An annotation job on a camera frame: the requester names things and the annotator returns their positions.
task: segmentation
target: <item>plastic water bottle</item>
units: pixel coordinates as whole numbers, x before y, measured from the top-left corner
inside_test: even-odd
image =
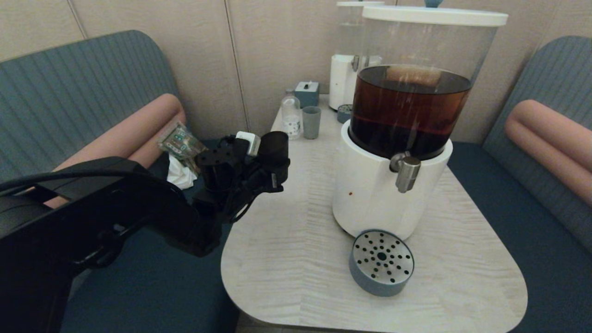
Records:
[[[302,133],[300,117],[300,101],[294,96],[293,89],[286,89],[286,97],[282,100],[282,131],[290,140],[298,139]]]

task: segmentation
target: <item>clear plastic container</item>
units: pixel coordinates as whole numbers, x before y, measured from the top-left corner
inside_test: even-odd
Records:
[[[337,3],[337,49],[336,55],[359,55],[362,46],[365,6],[384,5],[384,1],[340,1]]]
[[[302,134],[302,115],[300,101],[294,96],[293,89],[286,89],[286,96],[282,100],[282,131],[290,140],[298,139]]]
[[[349,134],[366,151],[441,153],[507,15],[447,8],[365,7]]]

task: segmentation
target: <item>gray cup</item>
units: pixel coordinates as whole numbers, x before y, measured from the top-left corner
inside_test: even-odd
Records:
[[[313,106],[303,108],[302,123],[306,139],[318,138],[318,127],[321,125],[321,109]]]

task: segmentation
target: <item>tea bag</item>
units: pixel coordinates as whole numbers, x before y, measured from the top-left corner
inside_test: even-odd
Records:
[[[430,67],[413,65],[390,66],[387,69],[387,80],[435,87],[440,81],[441,74],[442,71]]]

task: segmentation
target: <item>striped upholstery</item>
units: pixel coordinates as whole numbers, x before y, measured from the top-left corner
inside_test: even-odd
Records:
[[[167,92],[170,67],[139,31],[0,63],[0,181],[51,171]]]
[[[541,48],[524,69],[483,144],[489,154],[592,252],[592,207],[520,150],[504,133],[504,123],[514,106],[528,99],[539,101],[592,129],[592,39],[561,37]],[[592,147],[592,137],[582,145]]]

